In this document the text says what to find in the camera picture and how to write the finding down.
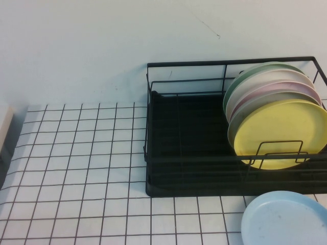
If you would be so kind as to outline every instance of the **black dish rack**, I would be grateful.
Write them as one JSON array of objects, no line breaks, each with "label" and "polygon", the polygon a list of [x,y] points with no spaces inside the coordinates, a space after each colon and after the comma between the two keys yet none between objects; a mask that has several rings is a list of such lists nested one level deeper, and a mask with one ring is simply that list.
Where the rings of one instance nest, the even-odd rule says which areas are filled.
[{"label": "black dish rack", "polygon": [[[314,57],[148,64],[144,155],[147,162],[146,193],[149,196],[259,195],[274,190],[303,194],[327,192],[327,147],[319,154],[308,154],[301,151],[300,140],[290,139],[298,142],[298,152],[236,156],[228,143],[228,123],[222,101],[228,82],[235,77],[226,75],[228,68],[270,61],[311,63],[315,69],[313,82],[319,76],[327,86],[327,78]],[[221,76],[170,80],[171,71],[169,79],[161,77],[152,81],[149,78],[152,69],[172,67],[192,70],[195,67],[217,67]],[[213,82],[216,90],[177,92],[187,83],[198,83],[199,88],[202,86],[199,83],[204,82]],[[161,88],[166,85],[165,91],[154,90],[157,85]],[[251,167],[254,161],[264,164],[265,159],[294,159],[300,164],[281,170]]]}]

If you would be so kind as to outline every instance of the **white wall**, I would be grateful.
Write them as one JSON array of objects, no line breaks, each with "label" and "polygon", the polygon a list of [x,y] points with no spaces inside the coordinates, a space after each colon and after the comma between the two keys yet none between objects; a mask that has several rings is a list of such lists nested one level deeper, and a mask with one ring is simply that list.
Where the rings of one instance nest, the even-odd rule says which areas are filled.
[{"label": "white wall", "polygon": [[142,101],[148,62],[316,56],[325,0],[1,0],[0,103]]}]

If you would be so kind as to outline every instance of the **white tiled countertop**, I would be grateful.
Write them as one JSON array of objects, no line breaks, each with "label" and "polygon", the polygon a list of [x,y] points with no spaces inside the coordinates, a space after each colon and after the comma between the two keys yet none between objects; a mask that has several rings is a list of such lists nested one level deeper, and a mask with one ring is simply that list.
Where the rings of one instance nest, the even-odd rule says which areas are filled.
[{"label": "white tiled countertop", "polygon": [[145,123],[145,104],[30,107],[0,191],[1,245],[241,245],[254,197],[146,195]]}]

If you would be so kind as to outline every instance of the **yellow plate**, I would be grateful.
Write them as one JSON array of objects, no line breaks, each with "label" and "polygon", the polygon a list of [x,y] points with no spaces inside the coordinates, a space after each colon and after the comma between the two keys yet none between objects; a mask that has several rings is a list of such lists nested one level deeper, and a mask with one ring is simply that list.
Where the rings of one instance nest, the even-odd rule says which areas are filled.
[{"label": "yellow plate", "polygon": [[[263,141],[302,140],[302,152],[319,153],[327,144],[327,112],[304,100],[283,100],[267,104],[247,116],[234,140],[238,156],[255,155]],[[300,142],[262,144],[258,155],[266,153],[298,152]],[[256,160],[259,168],[261,160]],[[293,167],[295,159],[264,160],[261,169]]]}]

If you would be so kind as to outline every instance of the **white tile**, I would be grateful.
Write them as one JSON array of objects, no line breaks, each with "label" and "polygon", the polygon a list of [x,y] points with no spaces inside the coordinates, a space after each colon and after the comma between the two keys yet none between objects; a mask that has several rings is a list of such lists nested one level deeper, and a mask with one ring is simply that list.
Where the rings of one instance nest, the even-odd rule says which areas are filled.
[{"label": "white tile", "polygon": [[48,164],[48,170],[67,169],[69,157],[51,157]]},{"label": "white tile", "polygon": [[93,110],[82,110],[80,120],[83,119],[97,119],[98,116],[98,110],[93,109]]},{"label": "white tile", "polygon": [[4,238],[26,238],[29,226],[29,220],[10,220],[7,223]]},{"label": "white tile", "polygon": [[82,218],[78,226],[78,236],[100,236],[102,218]]},{"label": "white tile", "polygon": [[104,199],[83,201],[81,217],[103,216]]},{"label": "white tile", "polygon": [[135,118],[134,119],[134,129],[145,129],[147,124],[146,118]]},{"label": "white tile", "polygon": [[38,186],[21,186],[17,193],[16,202],[35,202],[39,189]]},{"label": "white tile", "polygon": [[134,117],[147,117],[147,108],[146,107],[135,108]]},{"label": "white tile", "polygon": [[150,236],[127,236],[126,245],[150,245]]},{"label": "white tile", "polygon": [[71,156],[68,169],[87,168],[90,156]]},{"label": "white tile", "polygon": [[10,187],[10,186],[18,186],[22,179],[23,172],[17,172],[10,175],[7,175],[5,178],[5,182],[2,186],[2,189]]},{"label": "white tile", "polygon": [[127,199],[107,199],[105,216],[122,216],[127,214]]},{"label": "white tile", "polygon": [[98,109],[99,103],[83,103],[82,109]]},{"label": "white tile", "polygon": [[128,182],[129,168],[111,168],[108,182]]},{"label": "white tile", "polygon": [[113,133],[113,130],[96,131],[96,134],[94,136],[94,142],[112,141],[112,133]]},{"label": "white tile", "polygon": [[80,200],[83,197],[84,185],[64,185],[61,199]]},{"label": "white tile", "polygon": [[131,161],[132,167],[145,167],[147,166],[147,163],[144,160],[144,154],[132,154],[132,161]]},{"label": "white tile", "polygon": [[176,245],[175,235],[152,235],[154,245]]},{"label": "white tile", "polygon": [[43,121],[41,123],[40,132],[56,132],[58,130],[59,121]]},{"label": "white tile", "polygon": [[62,185],[66,171],[46,171],[44,176],[43,185]]},{"label": "white tile", "polygon": [[221,197],[225,213],[244,212],[245,203],[242,196],[240,197]]},{"label": "white tile", "polygon": [[241,231],[242,213],[225,214],[227,231]]},{"label": "white tile", "polygon": [[77,229],[77,218],[56,219],[53,237],[74,237]]},{"label": "white tile", "polygon": [[116,108],[117,103],[100,103],[100,108]]},{"label": "white tile", "polygon": [[124,236],[108,236],[101,238],[101,245],[125,245]]},{"label": "white tile", "polygon": [[228,240],[230,245],[243,245],[241,233],[229,233]]},{"label": "white tile", "polygon": [[145,129],[134,129],[133,140],[145,140]]},{"label": "white tile", "polygon": [[112,143],[113,154],[129,154],[131,153],[131,142],[130,141],[114,141]]},{"label": "white tile", "polygon": [[177,235],[177,244],[178,245],[202,245],[201,235],[200,234]]},{"label": "white tile", "polygon": [[58,202],[37,203],[33,218],[54,218],[56,216],[57,208]]},{"label": "white tile", "polygon": [[150,216],[130,216],[127,221],[127,235],[150,234]]},{"label": "white tile", "polygon": [[98,119],[114,119],[116,109],[100,109]]},{"label": "white tile", "polygon": [[28,238],[50,237],[54,220],[32,220]]},{"label": "white tile", "polygon": [[128,196],[128,183],[108,184],[107,198],[127,198],[127,196]]},{"label": "white tile", "polygon": [[76,239],[76,245],[99,244],[99,242],[100,242],[99,237],[83,237],[83,238]]},{"label": "white tile", "polygon": [[133,118],[133,108],[118,108],[116,118]]},{"label": "white tile", "polygon": [[152,216],[152,233],[175,233],[175,217],[173,215]]},{"label": "white tile", "polygon": [[222,214],[201,214],[202,232],[226,232]]},{"label": "white tile", "polygon": [[95,130],[96,120],[84,120],[78,122],[77,131]]},{"label": "white tile", "polygon": [[151,199],[130,199],[128,202],[128,215],[150,215]]},{"label": "white tile", "polygon": [[81,204],[81,201],[60,202],[57,217],[78,218]]},{"label": "white tile", "polygon": [[203,234],[203,245],[212,245],[212,244],[219,244],[219,245],[228,245],[227,236],[224,233],[220,234]]},{"label": "white tile", "polygon": [[75,132],[58,132],[55,143],[73,143]]},{"label": "white tile", "polygon": [[130,154],[111,155],[110,167],[129,167]]},{"label": "white tile", "polygon": [[144,141],[133,141],[132,144],[132,153],[142,153],[144,152],[143,149]]},{"label": "white tile", "polygon": [[94,131],[81,131],[76,132],[75,143],[80,142],[92,142],[94,136]]},{"label": "white tile", "polygon": [[15,149],[12,159],[17,159],[21,157],[29,157],[32,150],[31,145],[21,146]]},{"label": "white tile", "polygon": [[85,184],[87,170],[68,170],[65,184]]},{"label": "white tile", "polygon": [[55,141],[56,133],[38,133],[35,143],[36,144],[53,144]]},{"label": "white tile", "polygon": [[132,140],[132,130],[130,129],[115,130],[113,140],[114,141]]},{"label": "white tile", "polygon": [[62,111],[46,111],[43,121],[60,121]]},{"label": "white tile", "polygon": [[39,196],[39,201],[57,201],[61,193],[61,186],[43,186]]},{"label": "white tile", "polygon": [[36,133],[20,135],[16,147],[26,144],[34,144],[35,138]]},{"label": "white tile", "polygon": [[78,121],[61,121],[59,130],[61,132],[76,131]]},{"label": "white tile", "polygon": [[110,154],[111,142],[95,142],[93,143],[92,154]]},{"label": "white tile", "polygon": [[31,123],[34,121],[42,121],[43,115],[44,111],[27,112],[24,122]]},{"label": "white tile", "polygon": [[145,182],[130,183],[129,197],[130,198],[147,198],[147,197],[149,197],[145,193]]},{"label": "white tile", "polygon": [[107,217],[103,219],[102,235],[125,235],[126,217]]},{"label": "white tile", "polygon": [[40,128],[41,122],[29,122],[22,125],[21,134],[36,133]]},{"label": "white tile", "polygon": [[221,213],[219,197],[198,197],[200,213]]},{"label": "white tile", "polygon": [[132,167],[131,168],[131,182],[145,181],[146,168],[145,167]]},{"label": "white tile", "polygon": [[198,233],[200,232],[200,221],[197,214],[177,215],[177,233]]},{"label": "white tile", "polygon": [[41,185],[44,172],[25,172],[21,185]]},{"label": "white tile", "polygon": [[73,144],[54,144],[51,156],[69,156]]},{"label": "white tile", "polygon": [[49,157],[52,144],[35,145],[31,152],[31,157]]},{"label": "white tile", "polygon": [[173,198],[153,198],[152,214],[173,214],[174,199]]},{"label": "white tile", "polygon": [[114,119],[98,120],[97,130],[110,130],[113,129],[113,125],[114,125]]},{"label": "white tile", "polygon": [[80,110],[64,110],[61,120],[78,120]]},{"label": "white tile", "polygon": [[15,203],[12,207],[12,203],[4,203],[0,205],[0,219],[8,219],[9,213],[12,207],[12,211],[10,214],[10,219],[15,219],[13,217],[30,217],[32,216],[33,208],[31,208],[31,205],[26,205],[26,207],[23,207],[22,205],[18,205],[20,203]]},{"label": "white tile", "polygon": [[110,155],[91,156],[90,168],[109,167]]},{"label": "white tile", "polygon": [[11,174],[11,173],[16,172],[16,171],[24,171],[24,169],[26,167],[26,164],[27,164],[27,160],[31,160],[31,159],[33,159],[33,158],[29,158],[29,159],[28,158],[21,158],[21,159],[11,161],[7,173]]},{"label": "white tile", "polygon": [[196,198],[175,198],[176,213],[198,213]]},{"label": "white tile", "polygon": [[52,238],[51,245],[74,245],[74,238]]},{"label": "white tile", "polygon": [[133,119],[116,119],[115,129],[132,129]]},{"label": "white tile", "polygon": [[89,169],[87,183],[107,183],[108,169]]},{"label": "white tile", "polygon": [[85,187],[84,199],[103,199],[106,196],[106,184],[88,184]]}]

